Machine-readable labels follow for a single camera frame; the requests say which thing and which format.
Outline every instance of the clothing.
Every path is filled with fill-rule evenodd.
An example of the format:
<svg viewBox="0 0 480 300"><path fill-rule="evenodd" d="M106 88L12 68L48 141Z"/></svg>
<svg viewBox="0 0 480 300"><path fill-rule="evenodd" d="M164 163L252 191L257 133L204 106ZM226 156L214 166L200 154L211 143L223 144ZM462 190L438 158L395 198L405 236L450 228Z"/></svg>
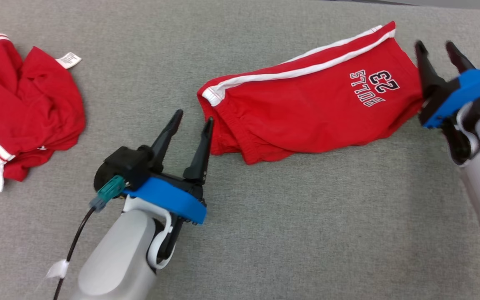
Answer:
<svg viewBox="0 0 480 300"><path fill-rule="evenodd" d="M71 74L33 47L22 62L0 34L0 191L3 177L22 181L84 130L82 99Z"/></svg>
<svg viewBox="0 0 480 300"><path fill-rule="evenodd" d="M387 138L419 111L418 70L377 26L279 65L207 82L197 96L215 128L211 153L247 164Z"/></svg>

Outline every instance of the clothing tag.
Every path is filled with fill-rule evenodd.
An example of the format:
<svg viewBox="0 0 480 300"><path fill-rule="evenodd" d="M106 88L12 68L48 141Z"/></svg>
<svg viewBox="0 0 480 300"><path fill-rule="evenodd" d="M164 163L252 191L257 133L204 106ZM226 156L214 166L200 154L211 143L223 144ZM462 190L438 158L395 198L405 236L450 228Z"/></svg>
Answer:
<svg viewBox="0 0 480 300"><path fill-rule="evenodd" d="M82 58L78 57L74 53L69 52L65 56L55 59L58 63L60 63L61 66L63 66L65 69L69 69L73 67L74 65L78 64Z"/></svg>
<svg viewBox="0 0 480 300"><path fill-rule="evenodd" d="M58 262L55 262L49 269L47 275L45 276L46 278L54 278L54 277L59 277L59 278L64 278L66 276L66 272L68 271L68 266L70 265L70 262L67 260L59 260Z"/></svg>

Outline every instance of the gray fabric surface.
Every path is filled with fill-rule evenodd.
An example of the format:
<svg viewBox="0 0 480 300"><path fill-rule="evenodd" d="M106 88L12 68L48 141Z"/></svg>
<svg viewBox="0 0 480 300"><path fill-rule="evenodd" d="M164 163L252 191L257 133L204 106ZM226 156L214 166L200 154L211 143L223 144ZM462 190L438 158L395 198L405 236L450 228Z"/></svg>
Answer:
<svg viewBox="0 0 480 300"><path fill-rule="evenodd" d="M441 76L453 40L480 67L480 11L350 2L0 0L0 32L22 55L36 45L83 58L71 72L87 114L77 146L0 194L0 300L52 298L35 288L63 259L94 195L102 160L151 143L185 118L166 156L181 174L203 125L197 89L316 46L397 22L415 59L422 39ZM480 229L437 131L414 118L392 137L248 166L211 157L204 226L185 226L153 299L480 299ZM120 212L94 215L61 299Z"/></svg>

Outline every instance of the folded red shorts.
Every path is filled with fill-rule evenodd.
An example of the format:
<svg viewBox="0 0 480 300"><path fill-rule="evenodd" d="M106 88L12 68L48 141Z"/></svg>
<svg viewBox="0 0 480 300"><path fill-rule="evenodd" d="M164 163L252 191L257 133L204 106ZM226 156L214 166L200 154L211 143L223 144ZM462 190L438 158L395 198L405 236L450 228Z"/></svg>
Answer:
<svg viewBox="0 0 480 300"><path fill-rule="evenodd" d="M215 128L211 153L277 161L387 138L423 103L418 70L377 26L277 66L207 82L197 96Z"/></svg>
<svg viewBox="0 0 480 300"><path fill-rule="evenodd" d="M22 181L30 167L76 144L84 126L68 70L36 47L22 61L0 34L0 190L3 177Z"/></svg>

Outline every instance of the red shorts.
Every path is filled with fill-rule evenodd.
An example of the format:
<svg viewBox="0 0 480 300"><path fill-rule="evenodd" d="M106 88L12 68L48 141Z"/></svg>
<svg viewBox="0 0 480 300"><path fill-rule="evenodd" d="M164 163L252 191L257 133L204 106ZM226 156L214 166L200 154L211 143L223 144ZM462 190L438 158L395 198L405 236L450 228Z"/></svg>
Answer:
<svg viewBox="0 0 480 300"><path fill-rule="evenodd" d="M22 61L0 34L0 190L3 177L21 181L55 150L76 144L84 126L70 72L36 47Z"/></svg>
<svg viewBox="0 0 480 300"><path fill-rule="evenodd" d="M274 67L207 82L197 96L215 128L211 153L247 164L387 138L423 99L418 70L377 26Z"/></svg>

